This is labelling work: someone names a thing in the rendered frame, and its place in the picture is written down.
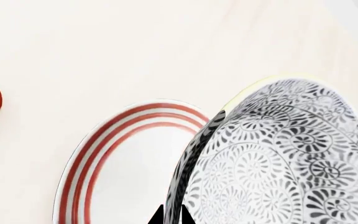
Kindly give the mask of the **white plate with red rings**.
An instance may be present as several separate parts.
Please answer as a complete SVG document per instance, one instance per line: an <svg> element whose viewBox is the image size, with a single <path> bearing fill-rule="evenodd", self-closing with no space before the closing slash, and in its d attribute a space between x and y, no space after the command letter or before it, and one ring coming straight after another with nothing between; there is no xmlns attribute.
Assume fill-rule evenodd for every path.
<svg viewBox="0 0 358 224"><path fill-rule="evenodd" d="M52 223L148 224L181 155L208 120L191 104L157 99L100 122L66 164Z"/></svg>

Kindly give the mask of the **black floral patterned bowl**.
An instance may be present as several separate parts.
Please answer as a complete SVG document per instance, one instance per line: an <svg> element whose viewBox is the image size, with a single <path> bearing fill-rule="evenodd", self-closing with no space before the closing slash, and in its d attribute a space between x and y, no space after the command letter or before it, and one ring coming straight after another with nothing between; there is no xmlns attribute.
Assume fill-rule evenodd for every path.
<svg viewBox="0 0 358 224"><path fill-rule="evenodd" d="M191 140L163 224L358 224L358 117L302 78L238 96Z"/></svg>

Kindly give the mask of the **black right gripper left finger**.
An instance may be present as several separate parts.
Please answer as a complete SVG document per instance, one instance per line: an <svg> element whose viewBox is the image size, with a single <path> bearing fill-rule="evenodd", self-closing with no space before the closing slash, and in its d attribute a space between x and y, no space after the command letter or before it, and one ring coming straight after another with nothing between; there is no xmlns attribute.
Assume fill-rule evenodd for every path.
<svg viewBox="0 0 358 224"><path fill-rule="evenodd" d="M149 220L148 224L163 224L164 221L164 211L163 205L160 205L158 209L153 214L152 218Z"/></svg>

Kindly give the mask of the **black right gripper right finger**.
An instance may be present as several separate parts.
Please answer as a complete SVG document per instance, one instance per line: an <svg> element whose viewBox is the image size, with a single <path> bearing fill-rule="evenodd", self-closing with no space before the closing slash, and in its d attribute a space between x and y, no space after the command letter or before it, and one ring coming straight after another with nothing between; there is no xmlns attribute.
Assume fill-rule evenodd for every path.
<svg viewBox="0 0 358 224"><path fill-rule="evenodd" d="M185 205L181 205L181 220L182 224L195 224L194 219Z"/></svg>

